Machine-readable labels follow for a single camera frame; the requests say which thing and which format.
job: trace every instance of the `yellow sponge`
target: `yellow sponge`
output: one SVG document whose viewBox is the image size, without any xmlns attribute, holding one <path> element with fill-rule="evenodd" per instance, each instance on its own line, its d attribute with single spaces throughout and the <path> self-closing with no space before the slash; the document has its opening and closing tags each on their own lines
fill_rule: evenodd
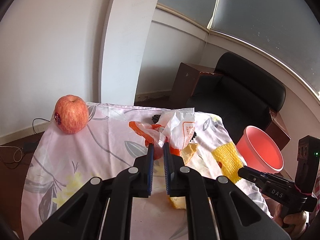
<svg viewBox="0 0 320 240">
<path fill-rule="evenodd" d="M 212 152 L 212 155 L 220 166 L 224 176 L 233 183 L 241 179 L 238 176 L 238 170 L 243 167 L 243 164 L 239 159 L 236 146 L 233 142 L 219 146 Z"/>
</svg>

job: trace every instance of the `red apple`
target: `red apple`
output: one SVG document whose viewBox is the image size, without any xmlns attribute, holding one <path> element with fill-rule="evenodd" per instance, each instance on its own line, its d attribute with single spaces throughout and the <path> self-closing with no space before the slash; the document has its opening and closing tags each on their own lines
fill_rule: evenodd
<svg viewBox="0 0 320 240">
<path fill-rule="evenodd" d="M 57 101 L 54 108 L 54 119 L 62 131 L 74 134 L 87 125 L 89 111 L 80 97 L 67 95 Z"/>
</svg>

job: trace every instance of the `silver bolt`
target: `silver bolt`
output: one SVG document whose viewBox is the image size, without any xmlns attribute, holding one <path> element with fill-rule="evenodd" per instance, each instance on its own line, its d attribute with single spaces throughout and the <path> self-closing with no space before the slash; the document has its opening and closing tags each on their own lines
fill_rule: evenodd
<svg viewBox="0 0 320 240">
<path fill-rule="evenodd" d="M 135 174 L 139 171 L 139 169 L 137 167 L 130 167 L 128 169 L 128 172 L 131 173 L 131 174 Z"/>
<path fill-rule="evenodd" d="M 183 173 L 188 173 L 190 171 L 190 169 L 187 166 L 182 166 L 182 167 L 180 167 L 180 171 Z"/>
<path fill-rule="evenodd" d="M 225 177 L 225 176 L 220 176 L 220 177 L 218 178 L 218 181 L 219 181 L 220 183 L 226 184 L 226 183 L 228 182 L 228 178 Z"/>
<path fill-rule="evenodd" d="M 92 178 L 92 179 L 90 180 L 90 183 L 91 183 L 92 185 L 97 185 L 97 184 L 100 183 L 100 181 L 101 181 L 100 178 L 94 177 L 94 178 Z"/>
</svg>

